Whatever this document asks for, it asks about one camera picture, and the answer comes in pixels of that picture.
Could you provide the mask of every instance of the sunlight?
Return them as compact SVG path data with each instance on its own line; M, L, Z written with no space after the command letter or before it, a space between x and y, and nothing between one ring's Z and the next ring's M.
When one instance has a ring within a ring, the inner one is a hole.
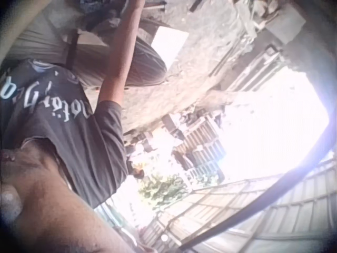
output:
M227 156L220 164L233 180L296 167L329 122L305 73L285 67L264 87L249 106L233 103L226 111L231 124L224 127Z

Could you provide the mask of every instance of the trousers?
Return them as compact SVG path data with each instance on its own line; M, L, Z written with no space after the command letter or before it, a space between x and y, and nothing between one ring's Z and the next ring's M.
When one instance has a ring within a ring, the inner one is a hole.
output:
M5 61L32 58L65 65L70 44L43 13L27 27L11 47ZM110 47L106 44L77 44L72 72L84 88L100 87L108 71ZM139 37L136 40L126 86L152 86L162 83L167 69L156 51Z

